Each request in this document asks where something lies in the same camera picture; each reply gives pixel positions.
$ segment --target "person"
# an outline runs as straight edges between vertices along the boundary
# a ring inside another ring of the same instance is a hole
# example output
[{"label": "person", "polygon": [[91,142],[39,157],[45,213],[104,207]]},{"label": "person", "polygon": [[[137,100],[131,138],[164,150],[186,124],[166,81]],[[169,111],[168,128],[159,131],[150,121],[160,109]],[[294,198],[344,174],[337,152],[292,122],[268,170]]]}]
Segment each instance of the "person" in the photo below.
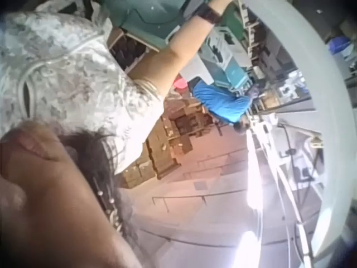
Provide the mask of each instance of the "person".
[{"label": "person", "polygon": [[232,125],[240,134],[246,132],[249,124],[245,123],[246,120],[242,117],[259,94],[257,85],[252,85],[246,95],[237,97],[227,89],[207,85],[199,77],[188,84],[193,97],[198,99],[213,117],[222,123]]},{"label": "person", "polygon": [[141,154],[173,81],[230,2],[202,5],[128,76],[84,18],[2,16],[1,267],[142,267],[114,174]]}]

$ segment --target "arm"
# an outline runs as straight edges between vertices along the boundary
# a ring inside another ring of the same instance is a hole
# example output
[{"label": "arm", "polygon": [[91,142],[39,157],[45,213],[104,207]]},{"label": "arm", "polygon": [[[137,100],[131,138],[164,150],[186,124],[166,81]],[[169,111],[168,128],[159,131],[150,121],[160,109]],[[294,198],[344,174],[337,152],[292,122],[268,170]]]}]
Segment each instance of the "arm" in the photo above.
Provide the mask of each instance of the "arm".
[{"label": "arm", "polygon": [[[212,0],[209,6],[223,14],[232,0]],[[150,52],[129,73],[130,78],[151,82],[164,98],[180,70],[197,53],[214,25],[194,16],[160,52]]]}]

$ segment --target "red object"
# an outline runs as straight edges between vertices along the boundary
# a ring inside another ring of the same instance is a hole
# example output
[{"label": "red object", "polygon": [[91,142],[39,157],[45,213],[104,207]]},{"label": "red object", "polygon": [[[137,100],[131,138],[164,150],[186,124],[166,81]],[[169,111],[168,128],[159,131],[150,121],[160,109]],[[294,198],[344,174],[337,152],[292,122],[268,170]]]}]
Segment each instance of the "red object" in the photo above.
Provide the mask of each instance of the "red object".
[{"label": "red object", "polygon": [[177,89],[185,89],[185,88],[187,88],[187,81],[184,78],[178,78],[175,80],[173,85]]}]

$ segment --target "white fabric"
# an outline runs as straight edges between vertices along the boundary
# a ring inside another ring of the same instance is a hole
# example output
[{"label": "white fabric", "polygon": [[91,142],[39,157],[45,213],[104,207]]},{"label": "white fabric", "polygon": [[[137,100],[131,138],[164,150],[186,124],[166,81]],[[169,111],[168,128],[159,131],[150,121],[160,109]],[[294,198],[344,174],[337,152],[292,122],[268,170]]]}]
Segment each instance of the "white fabric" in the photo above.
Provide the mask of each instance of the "white fabric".
[{"label": "white fabric", "polygon": [[86,19],[48,13],[16,13],[5,23],[0,137],[27,119],[61,135],[105,129],[115,135],[108,142],[118,154],[117,173],[138,158],[163,113],[163,99],[151,83],[127,77],[107,49],[103,32]]}]

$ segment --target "black wristband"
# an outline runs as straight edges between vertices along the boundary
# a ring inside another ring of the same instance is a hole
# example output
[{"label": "black wristband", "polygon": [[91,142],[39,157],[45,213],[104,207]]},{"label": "black wristband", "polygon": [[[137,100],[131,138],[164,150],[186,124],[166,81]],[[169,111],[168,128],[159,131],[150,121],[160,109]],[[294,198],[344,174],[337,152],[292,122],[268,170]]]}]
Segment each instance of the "black wristband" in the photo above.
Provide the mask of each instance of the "black wristband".
[{"label": "black wristband", "polygon": [[207,3],[202,3],[195,12],[196,16],[203,18],[205,21],[215,25],[222,20],[222,16],[213,10]]}]

